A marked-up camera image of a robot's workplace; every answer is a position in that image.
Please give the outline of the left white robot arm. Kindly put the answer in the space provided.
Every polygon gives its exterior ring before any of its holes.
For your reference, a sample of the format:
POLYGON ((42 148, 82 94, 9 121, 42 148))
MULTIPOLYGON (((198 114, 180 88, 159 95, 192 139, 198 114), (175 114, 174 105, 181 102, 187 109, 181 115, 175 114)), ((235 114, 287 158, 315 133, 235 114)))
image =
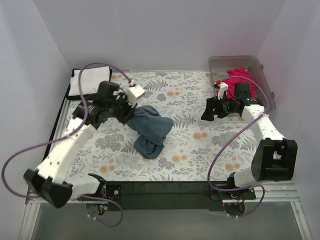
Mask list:
POLYGON ((70 199, 90 195, 95 200, 106 196, 106 181, 90 173, 79 179, 67 179, 67 171, 87 140, 109 118, 125 124, 134 117, 138 98, 144 90, 135 84, 122 89, 117 83, 103 81, 92 102, 83 101, 72 113, 63 140, 55 145, 36 169, 23 175, 30 188, 56 208, 70 199))

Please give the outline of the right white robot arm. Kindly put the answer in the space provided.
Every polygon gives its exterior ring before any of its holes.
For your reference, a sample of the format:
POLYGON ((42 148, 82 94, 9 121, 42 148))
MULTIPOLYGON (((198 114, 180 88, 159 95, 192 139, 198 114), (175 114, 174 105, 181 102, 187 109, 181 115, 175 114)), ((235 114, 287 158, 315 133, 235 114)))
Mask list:
POLYGON ((237 113, 248 123, 246 129, 251 129, 258 143, 250 167, 227 178, 227 195, 237 199, 245 189, 259 182, 290 181, 294 176, 298 144, 276 129, 267 115, 268 108, 252 96, 250 84, 236 83, 231 95, 228 95, 229 86, 223 81, 217 81, 213 87, 218 91, 217 96, 206 100, 201 119, 212 122, 215 116, 222 119, 237 113))

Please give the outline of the blue-grey t shirt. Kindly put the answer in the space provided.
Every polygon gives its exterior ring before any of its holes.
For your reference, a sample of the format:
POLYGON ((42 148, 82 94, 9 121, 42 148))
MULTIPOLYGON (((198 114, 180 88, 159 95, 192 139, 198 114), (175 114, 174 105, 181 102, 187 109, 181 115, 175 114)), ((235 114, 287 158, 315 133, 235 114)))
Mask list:
POLYGON ((153 160, 164 149, 164 141, 174 122, 169 117, 162 117, 151 105, 137 107, 134 114, 135 117, 126 123, 139 134, 133 147, 143 158, 153 160))

